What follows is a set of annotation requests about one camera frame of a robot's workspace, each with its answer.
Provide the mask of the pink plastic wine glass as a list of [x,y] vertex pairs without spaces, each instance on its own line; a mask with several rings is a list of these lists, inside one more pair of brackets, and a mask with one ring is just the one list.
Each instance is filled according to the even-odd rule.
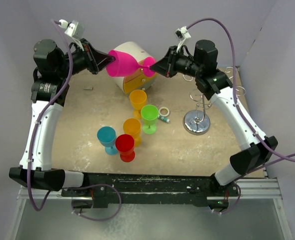
[[150,69],[156,63],[156,60],[151,56],[145,58],[143,64],[139,64],[132,55],[122,51],[111,50],[108,54],[114,57],[114,61],[106,67],[110,77],[127,77],[138,69],[142,69],[146,77],[152,77],[156,73]]

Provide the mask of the blue plastic wine glass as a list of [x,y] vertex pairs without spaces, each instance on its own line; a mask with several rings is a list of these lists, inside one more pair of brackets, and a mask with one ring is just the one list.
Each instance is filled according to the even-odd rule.
[[97,131],[97,139],[104,146],[108,155],[112,156],[119,153],[115,145],[116,138],[116,131],[110,126],[103,126]]

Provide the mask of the red plastic wine glass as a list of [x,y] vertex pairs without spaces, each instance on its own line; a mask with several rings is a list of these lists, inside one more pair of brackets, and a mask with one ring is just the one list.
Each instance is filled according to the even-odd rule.
[[136,156],[134,151],[135,140],[131,135],[122,134],[118,136],[115,141],[115,146],[123,162],[129,163],[134,160]]

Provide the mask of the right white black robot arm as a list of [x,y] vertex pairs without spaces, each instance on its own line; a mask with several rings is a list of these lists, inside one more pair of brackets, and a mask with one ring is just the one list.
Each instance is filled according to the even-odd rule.
[[232,129],[240,152],[232,155],[229,164],[217,171],[210,183],[210,191],[221,196],[228,184],[265,164],[275,150],[278,141],[268,137],[252,120],[242,103],[234,96],[233,84],[228,76],[217,68],[218,50],[210,40],[199,40],[194,54],[184,55],[176,46],[169,47],[166,55],[150,66],[150,70],[166,78],[177,73],[195,78],[197,89],[207,100],[220,109]]

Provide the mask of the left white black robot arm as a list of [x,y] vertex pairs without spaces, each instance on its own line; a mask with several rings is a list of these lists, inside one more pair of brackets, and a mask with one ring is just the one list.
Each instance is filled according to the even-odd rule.
[[38,41],[34,47],[34,83],[31,87],[32,118],[24,153],[9,177],[24,187],[59,191],[72,188],[79,196],[90,192],[82,172],[54,169],[52,148],[56,126],[65,105],[69,80],[83,70],[96,75],[115,61],[86,40],[72,42],[63,52],[52,39]]

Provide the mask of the far orange wine glass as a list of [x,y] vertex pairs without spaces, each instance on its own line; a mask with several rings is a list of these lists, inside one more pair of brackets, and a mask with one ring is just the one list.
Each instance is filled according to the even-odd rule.
[[144,90],[136,89],[129,94],[129,100],[133,107],[133,116],[136,119],[141,119],[141,110],[147,103],[147,94]]

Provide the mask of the orange wine glass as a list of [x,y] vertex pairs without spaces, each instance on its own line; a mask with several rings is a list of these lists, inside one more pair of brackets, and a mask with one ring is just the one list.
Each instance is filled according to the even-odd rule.
[[133,116],[136,119],[141,119],[141,110],[147,103],[147,94],[144,90],[136,89],[129,94],[129,100],[133,107]]
[[123,123],[123,131],[134,139],[134,146],[138,147],[142,143],[141,122],[136,118],[128,118]]

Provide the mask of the green plastic wine glass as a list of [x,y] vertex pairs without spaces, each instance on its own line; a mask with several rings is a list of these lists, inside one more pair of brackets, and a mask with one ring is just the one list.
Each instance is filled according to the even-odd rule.
[[158,115],[159,110],[155,105],[147,104],[141,109],[141,118],[143,120],[142,130],[145,134],[152,135],[156,132]]

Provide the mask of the chrome wine glass rack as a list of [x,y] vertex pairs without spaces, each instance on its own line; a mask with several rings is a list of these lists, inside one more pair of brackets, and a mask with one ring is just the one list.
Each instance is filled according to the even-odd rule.
[[206,97],[204,93],[195,93],[197,89],[190,91],[190,98],[196,102],[195,110],[188,111],[183,118],[184,128],[193,135],[203,135],[209,129],[211,121],[206,114],[206,110],[215,105],[220,109],[227,123],[234,134],[242,132],[241,117],[237,113],[237,109],[233,102],[233,77],[228,77],[226,72],[218,70],[213,78],[214,82],[219,82],[218,93],[214,93],[210,97]]

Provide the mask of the near orange wine glass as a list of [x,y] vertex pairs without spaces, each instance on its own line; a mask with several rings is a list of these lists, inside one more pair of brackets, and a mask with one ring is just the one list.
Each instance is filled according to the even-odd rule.
[[142,143],[141,122],[136,118],[128,118],[123,123],[123,131],[134,139],[134,146],[138,147]]

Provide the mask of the round white drawer cabinet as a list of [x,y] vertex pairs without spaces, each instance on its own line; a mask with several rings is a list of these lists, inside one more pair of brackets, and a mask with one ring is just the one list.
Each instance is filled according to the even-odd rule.
[[[147,57],[151,57],[147,51],[133,41],[124,42],[115,47],[114,50],[130,54],[140,65],[143,65]],[[147,77],[141,68],[137,69],[132,75],[113,77],[112,79],[125,94],[129,95],[134,90],[140,89],[145,91],[150,88],[155,82],[157,75],[155,73],[153,76]]]

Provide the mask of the white tape roll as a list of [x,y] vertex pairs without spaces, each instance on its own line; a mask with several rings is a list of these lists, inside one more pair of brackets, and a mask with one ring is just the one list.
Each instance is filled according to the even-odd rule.
[[167,117],[170,114],[170,110],[165,106],[160,107],[158,112],[161,117]]

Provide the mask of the small green white tube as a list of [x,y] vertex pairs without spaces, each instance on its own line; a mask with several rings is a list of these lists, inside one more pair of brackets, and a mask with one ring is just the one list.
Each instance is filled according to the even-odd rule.
[[163,121],[163,122],[165,122],[165,123],[169,123],[170,122],[170,120],[167,117],[165,117],[165,116],[158,115],[158,119],[161,120],[161,121]]

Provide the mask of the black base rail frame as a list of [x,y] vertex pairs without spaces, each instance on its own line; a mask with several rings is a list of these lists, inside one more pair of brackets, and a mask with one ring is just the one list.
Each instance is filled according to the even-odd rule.
[[75,200],[89,198],[94,208],[119,203],[225,208],[228,198],[237,197],[239,191],[235,183],[220,186],[213,176],[86,172],[81,189],[67,188],[61,194]]

